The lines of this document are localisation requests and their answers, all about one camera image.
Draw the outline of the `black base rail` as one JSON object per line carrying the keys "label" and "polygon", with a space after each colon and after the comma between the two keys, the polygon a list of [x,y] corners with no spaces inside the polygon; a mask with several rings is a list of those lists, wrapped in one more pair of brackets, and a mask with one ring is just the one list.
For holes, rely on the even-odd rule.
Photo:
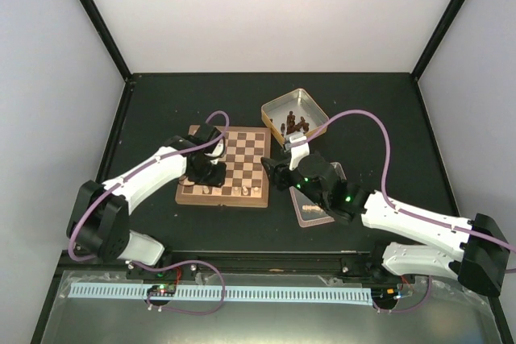
{"label": "black base rail", "polygon": [[136,264],[127,269],[132,280],[191,280],[198,273],[213,274],[206,262],[223,274],[323,275],[366,281],[381,277],[381,264],[369,253],[222,253],[165,252],[156,268],[179,263],[178,269],[147,271]]}

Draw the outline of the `pile of dark chess pieces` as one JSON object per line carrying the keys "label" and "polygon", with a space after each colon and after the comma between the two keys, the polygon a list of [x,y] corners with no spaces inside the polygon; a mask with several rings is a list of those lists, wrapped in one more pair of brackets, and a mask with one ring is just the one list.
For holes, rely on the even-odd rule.
{"label": "pile of dark chess pieces", "polygon": [[310,123],[305,117],[297,117],[292,110],[286,115],[285,122],[280,126],[280,134],[285,137],[294,133],[306,134],[310,130]]}

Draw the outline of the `black frame post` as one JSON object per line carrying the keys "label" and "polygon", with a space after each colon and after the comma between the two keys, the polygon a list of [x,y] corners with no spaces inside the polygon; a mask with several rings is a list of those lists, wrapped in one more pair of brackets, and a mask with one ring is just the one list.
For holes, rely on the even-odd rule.
{"label": "black frame post", "polygon": [[127,66],[126,61],[123,59],[123,55],[120,52],[113,35],[102,17],[100,10],[94,0],[79,0],[82,8],[86,12],[90,22],[94,26],[100,40],[102,41],[105,49],[107,50],[110,58],[112,59],[115,67],[117,68],[122,79],[127,81],[131,78],[132,73]]}
{"label": "black frame post", "polygon": [[422,54],[418,58],[411,72],[411,76],[416,81],[421,79],[465,2],[466,0],[450,0],[448,2],[442,16],[440,17],[435,29],[431,34],[431,37],[427,41]]}

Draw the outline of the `left black frame post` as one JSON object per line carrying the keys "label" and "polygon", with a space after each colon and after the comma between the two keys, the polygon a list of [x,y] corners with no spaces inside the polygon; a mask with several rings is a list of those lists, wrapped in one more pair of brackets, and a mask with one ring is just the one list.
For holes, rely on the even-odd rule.
{"label": "left black frame post", "polygon": [[123,59],[123,55],[120,52],[113,35],[102,17],[100,10],[94,0],[79,0],[82,8],[86,12],[90,22],[94,26],[100,40],[102,41],[105,49],[107,50],[110,58],[112,59],[115,67],[117,68],[122,79],[127,81],[131,78],[132,73],[127,66],[126,61]]}

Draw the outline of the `right black frame post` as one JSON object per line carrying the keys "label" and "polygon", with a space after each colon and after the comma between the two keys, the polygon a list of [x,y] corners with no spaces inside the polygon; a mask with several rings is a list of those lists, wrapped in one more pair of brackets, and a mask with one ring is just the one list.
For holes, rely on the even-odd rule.
{"label": "right black frame post", "polygon": [[421,79],[465,2],[466,0],[450,0],[448,2],[442,16],[440,17],[435,29],[431,34],[431,37],[427,41],[422,54],[418,58],[411,72],[411,76],[416,81]]}

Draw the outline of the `small circuit board left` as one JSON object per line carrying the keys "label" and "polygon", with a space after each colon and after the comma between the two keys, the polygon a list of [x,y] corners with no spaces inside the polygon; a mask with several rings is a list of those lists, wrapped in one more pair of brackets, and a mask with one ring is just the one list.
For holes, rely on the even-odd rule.
{"label": "small circuit board left", "polygon": [[175,292],[175,284],[155,284],[147,290],[147,296],[173,296]]}

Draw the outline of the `wooden chess board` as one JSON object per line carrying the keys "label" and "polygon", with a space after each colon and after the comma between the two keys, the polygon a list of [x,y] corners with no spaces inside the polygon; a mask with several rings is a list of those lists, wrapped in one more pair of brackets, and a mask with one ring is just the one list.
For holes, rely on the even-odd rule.
{"label": "wooden chess board", "polygon": [[[221,159],[227,166],[222,187],[209,187],[183,179],[177,186],[176,203],[179,205],[230,206],[242,208],[265,208],[268,206],[269,184],[260,162],[270,156],[271,131],[266,127],[231,126],[226,133],[226,153]],[[241,194],[248,187],[249,194]],[[253,187],[260,192],[254,193]]]}

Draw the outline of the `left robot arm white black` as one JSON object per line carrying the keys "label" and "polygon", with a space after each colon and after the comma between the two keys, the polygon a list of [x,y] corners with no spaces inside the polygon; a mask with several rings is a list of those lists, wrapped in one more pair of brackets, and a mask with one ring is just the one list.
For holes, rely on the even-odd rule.
{"label": "left robot arm white black", "polygon": [[152,156],[113,179],[85,182],[67,226],[69,251],[78,245],[103,262],[116,259],[142,263],[156,279],[167,277],[173,259],[153,237],[130,229],[132,212],[167,183],[186,177],[192,182],[220,187],[226,165],[224,132],[203,123],[192,135],[174,136]]}

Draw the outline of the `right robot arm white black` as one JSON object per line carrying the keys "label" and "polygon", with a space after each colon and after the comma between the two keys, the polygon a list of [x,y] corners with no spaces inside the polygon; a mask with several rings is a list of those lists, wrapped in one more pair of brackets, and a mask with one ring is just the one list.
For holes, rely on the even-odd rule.
{"label": "right robot arm white black", "polygon": [[412,240],[392,242],[368,259],[368,276],[384,282],[392,275],[440,276],[457,280],[482,296],[500,296],[510,257],[509,243],[488,215],[449,217],[405,206],[380,191],[367,191],[341,177],[318,154],[298,162],[262,158],[271,186],[295,188],[326,215],[347,226],[355,219],[370,229]]}

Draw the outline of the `gold tin box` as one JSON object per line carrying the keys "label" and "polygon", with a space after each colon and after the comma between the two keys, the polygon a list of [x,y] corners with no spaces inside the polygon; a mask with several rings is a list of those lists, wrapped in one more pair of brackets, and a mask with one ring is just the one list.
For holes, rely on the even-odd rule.
{"label": "gold tin box", "polygon": [[306,90],[295,89],[263,104],[261,119],[283,146],[291,135],[310,137],[329,117]]}

